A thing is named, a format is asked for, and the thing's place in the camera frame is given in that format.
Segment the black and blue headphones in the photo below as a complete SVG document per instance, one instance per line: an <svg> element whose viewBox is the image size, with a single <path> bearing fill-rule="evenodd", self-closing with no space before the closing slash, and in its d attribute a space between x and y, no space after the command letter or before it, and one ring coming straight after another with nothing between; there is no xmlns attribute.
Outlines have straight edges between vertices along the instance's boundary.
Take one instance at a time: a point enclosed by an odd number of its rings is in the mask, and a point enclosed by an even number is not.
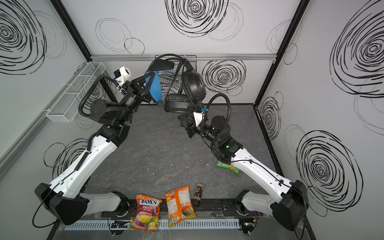
<svg viewBox="0 0 384 240"><path fill-rule="evenodd" d="M176 72L165 93L162 94L159 72L172 70L178 61ZM206 97L206 88L201 75L195 70L191 62L176 54L164 54L156 57L146 72L155 72L156 76L150 93L152 100L162 104L168 113L192 114L198 111Z"/></svg>

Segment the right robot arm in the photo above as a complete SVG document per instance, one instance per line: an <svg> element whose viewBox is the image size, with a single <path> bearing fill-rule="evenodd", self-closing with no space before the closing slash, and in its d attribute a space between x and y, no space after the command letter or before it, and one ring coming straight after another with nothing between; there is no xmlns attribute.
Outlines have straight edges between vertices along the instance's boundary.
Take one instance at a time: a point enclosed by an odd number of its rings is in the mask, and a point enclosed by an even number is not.
<svg viewBox="0 0 384 240"><path fill-rule="evenodd" d="M206 120L210 106L220 97L226 101L227 115L216 116L208 126ZM238 168L267 192L266 195L260 195L242 191L236 198L240 215L244 216L248 212L271 215L282 227L294 232L299 223L304 223L307 218L308 195L305 185L299 180L292 182L253 157L230 135L230 116L231 103L228 96L216 94L206 107L192 114L181 114L178 119L190 138L200 135L204 141L208 141L207 145L217 160Z"/></svg>

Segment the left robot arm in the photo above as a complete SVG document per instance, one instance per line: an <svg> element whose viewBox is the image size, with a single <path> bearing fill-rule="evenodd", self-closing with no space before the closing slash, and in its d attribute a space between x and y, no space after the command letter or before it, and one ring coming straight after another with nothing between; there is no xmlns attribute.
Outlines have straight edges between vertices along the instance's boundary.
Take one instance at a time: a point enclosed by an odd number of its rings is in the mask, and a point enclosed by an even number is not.
<svg viewBox="0 0 384 240"><path fill-rule="evenodd" d="M145 75L123 85L124 97L107 101L96 99L90 113L81 113L102 127L93 133L86 149L80 156L50 184L39 184L35 194L47 211L58 221L71 225L81 217L112 212L123 217L129 212L128 198L118 191L107 194L85 194L81 190L99 165L114 152L128 136L133 114L142 102L151 101L150 88L156 74Z"/></svg>

